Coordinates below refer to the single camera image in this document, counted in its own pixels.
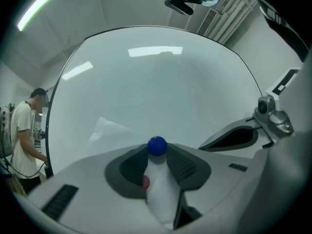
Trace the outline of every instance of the black cable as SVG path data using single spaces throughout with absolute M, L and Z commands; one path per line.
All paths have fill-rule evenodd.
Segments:
M 2 126 L 1 145 L 2 145 L 2 151 L 3 151 L 3 158 L 4 158 L 4 161 L 5 161 L 5 164 L 6 164 L 6 165 L 9 165 L 10 167 L 12 167 L 12 169 L 13 169 L 16 173 L 18 173 L 18 174 L 20 174 L 20 175 L 22 175 L 22 176 L 24 176 L 24 177 L 33 177 L 33 176 L 35 176 L 36 174 L 38 174 L 38 173 L 40 172 L 41 168 L 43 167 L 43 165 L 44 165 L 45 163 L 43 163 L 43 164 L 40 166 L 39 170 L 38 170 L 35 174 L 33 174 L 33 175 L 31 175 L 31 176 L 25 176 L 24 174 L 21 174 L 19 171 L 17 171 L 17 170 L 11 165 L 11 163 L 6 159 L 6 157 L 5 157 L 3 141 L 4 141 L 4 126 Z

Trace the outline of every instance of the black gripper pad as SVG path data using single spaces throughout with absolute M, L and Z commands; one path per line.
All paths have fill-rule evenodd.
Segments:
M 141 145 L 112 160 L 105 168 L 107 183 L 127 198 L 144 198 L 143 176 L 148 164 L 147 145 Z
M 181 191 L 200 188 L 211 174 L 206 161 L 172 144 L 167 147 L 167 165 Z

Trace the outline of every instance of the black pants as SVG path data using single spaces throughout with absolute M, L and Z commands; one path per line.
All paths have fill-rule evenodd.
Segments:
M 36 186 L 40 185 L 40 177 L 37 176 L 35 178 L 19 178 L 21 185 L 24 188 L 24 191 L 28 195 L 32 189 Z

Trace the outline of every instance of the air vent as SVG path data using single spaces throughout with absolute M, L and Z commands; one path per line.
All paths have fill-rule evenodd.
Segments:
M 213 19 L 215 18 L 217 12 L 213 9 L 210 9 L 206 19 L 203 21 L 199 31 L 197 32 L 198 35 L 204 35 L 204 33 L 206 32 L 206 30 L 208 29 L 209 25 L 211 24 L 211 22 L 213 21 Z

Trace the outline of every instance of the backpack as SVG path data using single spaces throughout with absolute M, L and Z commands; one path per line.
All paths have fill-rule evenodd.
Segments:
M 11 144 L 11 116 L 14 110 L 14 104 L 0 108 L 0 158 L 13 154 Z

